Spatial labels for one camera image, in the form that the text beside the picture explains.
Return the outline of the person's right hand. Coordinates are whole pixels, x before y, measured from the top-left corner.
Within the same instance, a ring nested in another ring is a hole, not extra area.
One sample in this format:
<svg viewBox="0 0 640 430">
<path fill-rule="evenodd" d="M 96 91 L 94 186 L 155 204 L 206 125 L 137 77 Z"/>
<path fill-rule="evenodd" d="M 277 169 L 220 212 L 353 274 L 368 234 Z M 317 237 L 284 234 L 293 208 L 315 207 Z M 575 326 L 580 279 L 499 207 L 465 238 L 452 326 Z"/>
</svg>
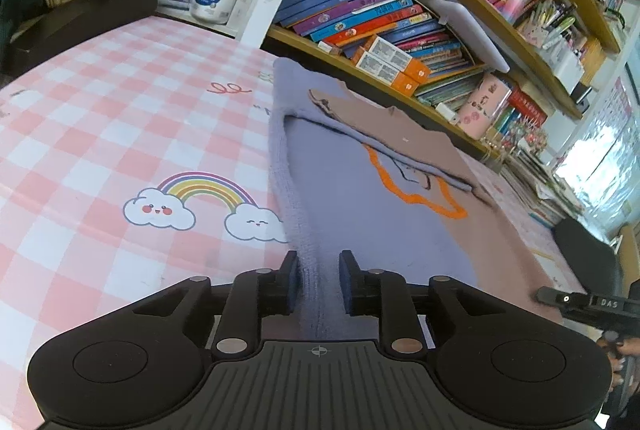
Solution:
<svg viewBox="0 0 640 430">
<path fill-rule="evenodd" d="M 602 332 L 597 344 L 605 350 L 612 368 L 610 391 L 622 390 L 631 398 L 639 389 L 639 338 L 622 337 L 618 332 Z"/>
</svg>

